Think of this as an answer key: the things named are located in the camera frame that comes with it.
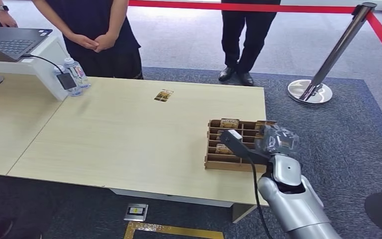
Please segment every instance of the black cable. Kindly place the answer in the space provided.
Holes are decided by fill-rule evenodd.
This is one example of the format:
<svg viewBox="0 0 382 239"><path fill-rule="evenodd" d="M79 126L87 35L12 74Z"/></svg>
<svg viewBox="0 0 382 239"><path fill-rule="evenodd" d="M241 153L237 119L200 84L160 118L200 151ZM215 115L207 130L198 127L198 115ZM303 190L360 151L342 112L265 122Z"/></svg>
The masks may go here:
<svg viewBox="0 0 382 239"><path fill-rule="evenodd" d="M256 202L257 202L257 211L260 214L261 224L263 225L264 231L269 239L273 239L272 235L270 235L269 228L267 228L266 220L264 220L263 210L260 206L260 199L258 198L258 187L257 187L257 173L256 173L256 165L254 164L251 158L247 158L251 163L251 168L253 169L253 178L254 178L254 192L256 194Z"/></svg>
<svg viewBox="0 0 382 239"><path fill-rule="evenodd" d="M48 59L45 59L43 57L40 57L40 56L35 56L35 55L31 55L31 54L24 54L23 57L35 57L35 58L39 58L39 59L42 59L44 61L47 61L49 62L50 64L54 65L56 68L58 68L58 70L61 72L61 74L63 74L64 72L61 70L61 68L59 68L59 66L57 66L55 63L49 61Z"/></svg>

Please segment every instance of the black cable on table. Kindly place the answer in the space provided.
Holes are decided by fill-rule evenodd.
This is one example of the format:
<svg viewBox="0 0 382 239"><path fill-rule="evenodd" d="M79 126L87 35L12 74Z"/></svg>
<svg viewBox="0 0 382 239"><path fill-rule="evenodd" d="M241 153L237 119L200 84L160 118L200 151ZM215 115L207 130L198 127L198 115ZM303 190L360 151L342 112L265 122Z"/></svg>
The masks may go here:
<svg viewBox="0 0 382 239"><path fill-rule="evenodd" d="M39 59L42 59L44 61L47 61L49 62L50 64L54 65L56 68L58 68L58 70L61 72L61 74L63 74L64 72L61 70L61 68L59 68L59 66L57 66L55 63L49 61L48 59L45 59L43 57L40 57L40 56L35 56L35 55L31 55L31 54L24 54L23 57L35 57L35 58L39 58Z"/></svg>

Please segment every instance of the person's hand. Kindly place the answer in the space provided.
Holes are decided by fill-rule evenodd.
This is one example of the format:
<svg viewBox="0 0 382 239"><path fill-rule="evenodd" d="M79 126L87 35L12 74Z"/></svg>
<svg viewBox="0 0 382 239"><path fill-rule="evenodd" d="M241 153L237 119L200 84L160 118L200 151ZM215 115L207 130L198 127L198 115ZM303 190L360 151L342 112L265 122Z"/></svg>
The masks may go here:
<svg viewBox="0 0 382 239"><path fill-rule="evenodd" d="M115 45L118 35L106 33L105 35L98 36L95 41L99 43L99 46L95 49L95 52L99 53L103 50L112 48Z"/></svg>
<svg viewBox="0 0 382 239"><path fill-rule="evenodd" d="M93 41L84 35L71 34L67 36L67 38L87 49L96 50L96 48L99 46L98 42Z"/></svg>
<svg viewBox="0 0 382 239"><path fill-rule="evenodd" d="M7 11L0 11L0 23L4 27L18 27L17 22Z"/></svg>

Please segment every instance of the black dress shoe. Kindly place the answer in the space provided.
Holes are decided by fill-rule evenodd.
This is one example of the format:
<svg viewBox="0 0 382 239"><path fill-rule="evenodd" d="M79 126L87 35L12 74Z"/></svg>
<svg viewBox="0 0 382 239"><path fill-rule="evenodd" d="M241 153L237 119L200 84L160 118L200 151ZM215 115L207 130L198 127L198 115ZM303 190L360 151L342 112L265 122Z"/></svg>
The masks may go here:
<svg viewBox="0 0 382 239"><path fill-rule="evenodd" d="M250 73L247 72L247 73L238 74L238 78L243 86L254 86L254 81Z"/></svg>
<svg viewBox="0 0 382 239"><path fill-rule="evenodd" d="M235 72L235 68L226 67L223 71L220 72L219 81L229 80L232 77L234 72Z"/></svg>

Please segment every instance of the wristwatch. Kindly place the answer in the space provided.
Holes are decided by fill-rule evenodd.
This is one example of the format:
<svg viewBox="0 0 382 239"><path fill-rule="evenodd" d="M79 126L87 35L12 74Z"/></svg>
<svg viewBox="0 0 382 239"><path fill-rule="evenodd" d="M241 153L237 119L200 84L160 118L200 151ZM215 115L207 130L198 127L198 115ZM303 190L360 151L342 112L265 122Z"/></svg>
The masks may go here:
<svg viewBox="0 0 382 239"><path fill-rule="evenodd" d="M1 5L0 6L0 11L9 11L9 8L6 5Z"/></svg>

